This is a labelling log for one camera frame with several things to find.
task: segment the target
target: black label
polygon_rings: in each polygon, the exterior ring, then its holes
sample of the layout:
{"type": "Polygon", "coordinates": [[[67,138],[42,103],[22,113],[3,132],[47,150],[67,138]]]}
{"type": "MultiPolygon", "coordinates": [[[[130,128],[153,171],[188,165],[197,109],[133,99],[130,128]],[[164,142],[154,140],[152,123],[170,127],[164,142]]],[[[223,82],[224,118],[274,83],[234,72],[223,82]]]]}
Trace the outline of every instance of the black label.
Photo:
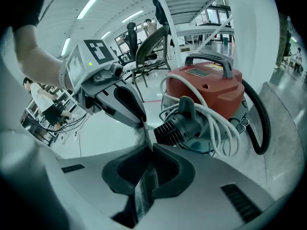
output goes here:
{"type": "Polygon", "coordinates": [[[114,60],[103,40],[84,40],[84,42],[99,65],[114,60]]]}
{"type": "Polygon", "coordinates": [[[191,74],[196,75],[196,76],[199,76],[199,77],[202,77],[202,78],[211,74],[209,72],[199,70],[199,69],[196,69],[196,68],[186,70],[186,72],[191,73],[191,74]]]}

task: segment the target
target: black cable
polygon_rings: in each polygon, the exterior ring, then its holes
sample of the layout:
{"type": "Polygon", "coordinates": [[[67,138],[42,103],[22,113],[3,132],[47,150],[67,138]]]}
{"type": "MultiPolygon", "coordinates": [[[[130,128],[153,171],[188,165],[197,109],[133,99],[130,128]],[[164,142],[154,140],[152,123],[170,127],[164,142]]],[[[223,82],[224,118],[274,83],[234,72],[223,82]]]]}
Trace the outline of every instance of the black cable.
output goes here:
{"type": "Polygon", "coordinates": [[[255,136],[252,127],[250,125],[247,125],[246,130],[248,131],[255,152],[258,155],[262,155],[268,149],[271,141],[271,124],[270,124],[269,115],[264,107],[264,104],[262,103],[257,93],[254,91],[254,89],[244,79],[242,80],[242,84],[245,88],[244,92],[253,102],[261,121],[262,132],[263,132],[261,146],[258,144],[257,138],[255,136]]]}
{"type": "Polygon", "coordinates": [[[82,116],[80,119],[75,120],[75,121],[72,121],[71,123],[64,125],[64,126],[63,126],[62,128],[60,128],[59,130],[54,131],[54,130],[51,130],[51,129],[46,129],[45,127],[42,127],[41,125],[38,125],[38,124],[34,123],[34,122],[29,118],[29,116],[26,114],[25,111],[24,111],[24,115],[25,115],[25,117],[26,117],[32,124],[34,124],[34,125],[40,127],[41,129],[45,129],[46,131],[49,131],[49,132],[59,132],[59,131],[62,131],[63,129],[65,129],[65,128],[67,128],[67,127],[70,127],[70,126],[73,126],[73,125],[79,123],[79,122],[80,122],[82,119],[84,119],[85,116],[86,116],[86,114],[85,114],[85,115],[82,116]]]}
{"type": "Polygon", "coordinates": [[[79,150],[80,150],[80,157],[82,157],[82,151],[81,151],[81,144],[80,144],[80,134],[78,133],[79,136],[79,150]]]}
{"type": "Polygon", "coordinates": [[[80,119],[78,119],[78,120],[76,120],[76,121],[73,121],[73,122],[71,122],[71,123],[68,123],[68,124],[64,125],[62,128],[60,128],[59,130],[56,130],[56,131],[55,131],[55,130],[51,130],[51,129],[47,129],[47,128],[45,128],[45,127],[42,127],[41,125],[36,124],[35,122],[33,122],[33,121],[29,118],[29,116],[25,113],[25,111],[24,111],[24,115],[25,115],[25,117],[28,119],[28,121],[29,121],[30,123],[34,124],[35,126],[41,128],[41,129],[44,129],[44,130],[46,130],[46,131],[48,131],[48,132],[53,132],[53,133],[66,133],[67,131],[70,131],[70,130],[66,130],[66,131],[63,131],[63,132],[61,132],[61,131],[62,131],[63,129],[65,129],[65,128],[67,128],[67,127],[71,127],[71,126],[73,126],[73,125],[75,125],[75,124],[81,122],[81,121],[85,118],[85,116],[87,115],[87,113],[85,113],[80,119]]]}
{"type": "Polygon", "coordinates": [[[47,7],[45,8],[42,17],[40,18],[39,22],[41,22],[41,20],[44,18],[45,14],[47,13],[49,7],[51,6],[51,4],[54,2],[54,0],[51,0],[51,2],[47,5],[47,7]]]}

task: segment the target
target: black vacuum hose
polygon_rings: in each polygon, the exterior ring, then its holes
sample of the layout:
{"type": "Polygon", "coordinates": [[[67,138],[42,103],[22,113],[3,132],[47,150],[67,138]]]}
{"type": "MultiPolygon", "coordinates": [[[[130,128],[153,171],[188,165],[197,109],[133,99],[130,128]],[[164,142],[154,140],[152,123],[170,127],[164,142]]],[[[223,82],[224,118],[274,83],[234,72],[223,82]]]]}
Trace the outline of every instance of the black vacuum hose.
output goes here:
{"type": "Polygon", "coordinates": [[[270,141],[271,141],[271,124],[269,115],[267,113],[267,110],[265,109],[261,99],[257,95],[257,93],[254,91],[254,89],[243,79],[242,84],[245,88],[245,93],[248,95],[250,100],[253,102],[258,115],[260,117],[261,125],[262,125],[262,132],[263,132],[263,138],[262,138],[262,144],[259,146],[257,138],[255,136],[255,133],[250,125],[246,126],[246,130],[248,131],[248,134],[250,136],[251,142],[253,144],[254,150],[258,155],[262,155],[266,152],[266,150],[269,147],[270,141]]]}

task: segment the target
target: white pillar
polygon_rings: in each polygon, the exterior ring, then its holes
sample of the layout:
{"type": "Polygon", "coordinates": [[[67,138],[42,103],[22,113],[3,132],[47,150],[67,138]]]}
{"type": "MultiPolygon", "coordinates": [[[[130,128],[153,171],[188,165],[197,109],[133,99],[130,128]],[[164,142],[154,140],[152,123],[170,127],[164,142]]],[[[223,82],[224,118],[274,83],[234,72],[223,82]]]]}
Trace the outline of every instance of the white pillar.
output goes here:
{"type": "Polygon", "coordinates": [[[194,35],[192,35],[192,45],[193,45],[193,50],[195,50],[194,35]]]}
{"type": "Polygon", "coordinates": [[[171,30],[172,33],[172,39],[175,45],[175,57],[176,57],[176,63],[177,63],[177,67],[181,67],[182,66],[182,61],[181,61],[181,56],[180,56],[180,47],[179,47],[179,43],[178,43],[178,38],[177,38],[177,32],[176,32],[176,28],[171,16],[171,13],[168,9],[167,3],[165,0],[159,0],[160,4],[164,10],[165,16],[167,18],[168,24],[169,24],[169,28],[171,30]]]}
{"type": "Polygon", "coordinates": [[[279,17],[274,0],[229,0],[236,36],[234,68],[260,92],[274,71],[279,17]]]}

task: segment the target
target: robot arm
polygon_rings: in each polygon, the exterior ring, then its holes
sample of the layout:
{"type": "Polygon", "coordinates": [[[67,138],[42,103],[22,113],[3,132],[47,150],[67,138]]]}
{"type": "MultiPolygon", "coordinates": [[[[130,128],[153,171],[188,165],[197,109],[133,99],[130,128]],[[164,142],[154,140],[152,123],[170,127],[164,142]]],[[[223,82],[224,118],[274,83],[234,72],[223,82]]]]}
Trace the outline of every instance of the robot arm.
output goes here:
{"type": "Polygon", "coordinates": [[[123,80],[123,66],[102,39],[79,39],[65,64],[81,108],[91,115],[104,110],[133,128],[143,126],[143,104],[134,88],[123,80]]]}

